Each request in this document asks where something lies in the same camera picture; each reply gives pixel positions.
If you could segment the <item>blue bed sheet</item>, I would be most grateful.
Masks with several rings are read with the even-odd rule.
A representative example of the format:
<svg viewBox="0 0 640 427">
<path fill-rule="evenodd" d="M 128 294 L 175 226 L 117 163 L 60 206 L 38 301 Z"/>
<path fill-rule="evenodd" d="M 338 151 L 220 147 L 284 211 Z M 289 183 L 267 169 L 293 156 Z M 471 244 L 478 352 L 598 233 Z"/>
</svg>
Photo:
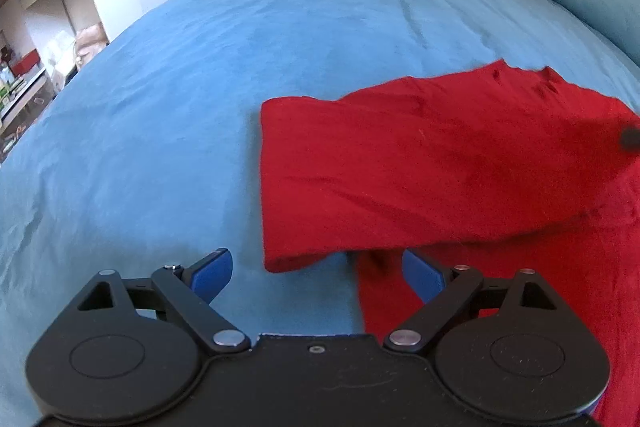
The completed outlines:
<svg viewBox="0 0 640 427">
<path fill-rule="evenodd" d="M 24 363 L 90 277 L 148 277 L 230 249 L 216 310 L 248 335 L 362 329 L 336 254 L 262 265 L 259 109 L 497 60 L 639 104 L 639 69 L 551 0 L 169 0 L 48 106 L 1 167 L 1 421 L 39 411 Z"/>
</svg>

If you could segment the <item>red box on shelf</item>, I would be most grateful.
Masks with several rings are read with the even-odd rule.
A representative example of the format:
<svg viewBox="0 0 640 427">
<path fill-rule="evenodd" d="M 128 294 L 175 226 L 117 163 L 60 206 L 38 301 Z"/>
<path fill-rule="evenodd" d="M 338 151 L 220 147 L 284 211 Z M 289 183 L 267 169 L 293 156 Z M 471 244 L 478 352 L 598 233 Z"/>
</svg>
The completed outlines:
<svg viewBox="0 0 640 427">
<path fill-rule="evenodd" d="M 26 75 L 31 69 L 40 64 L 40 56 L 36 49 L 31 50 L 21 58 L 10 64 L 11 70 L 15 77 Z"/>
</svg>

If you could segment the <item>white shelf desk unit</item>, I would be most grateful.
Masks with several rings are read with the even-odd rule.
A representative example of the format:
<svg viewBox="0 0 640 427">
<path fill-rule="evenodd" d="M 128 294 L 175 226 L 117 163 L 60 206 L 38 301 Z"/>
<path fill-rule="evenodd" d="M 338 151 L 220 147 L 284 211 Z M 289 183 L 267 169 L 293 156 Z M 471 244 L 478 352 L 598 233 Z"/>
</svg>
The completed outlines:
<svg viewBox="0 0 640 427">
<path fill-rule="evenodd" d="M 2 0 L 16 5 L 34 45 L 23 60 L 16 86 L 1 95 L 1 158 L 6 159 L 26 130 L 70 83 L 128 25 L 119 12 L 124 0 Z"/>
</svg>

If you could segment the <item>red cloth garment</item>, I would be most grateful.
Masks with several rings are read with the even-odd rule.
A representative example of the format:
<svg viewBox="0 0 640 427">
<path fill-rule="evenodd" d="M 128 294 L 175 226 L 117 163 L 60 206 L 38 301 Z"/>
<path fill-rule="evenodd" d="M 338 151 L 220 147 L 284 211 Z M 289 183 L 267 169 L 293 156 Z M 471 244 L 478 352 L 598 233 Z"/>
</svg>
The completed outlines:
<svg viewBox="0 0 640 427">
<path fill-rule="evenodd" d="M 638 424 L 639 155 L 620 143 L 632 109 L 498 61 L 336 101 L 272 98 L 260 123 L 267 270 L 349 251 L 364 327 L 383 337 L 420 306 L 407 248 L 488 277 L 532 269 L 611 361 L 597 420 Z"/>
</svg>

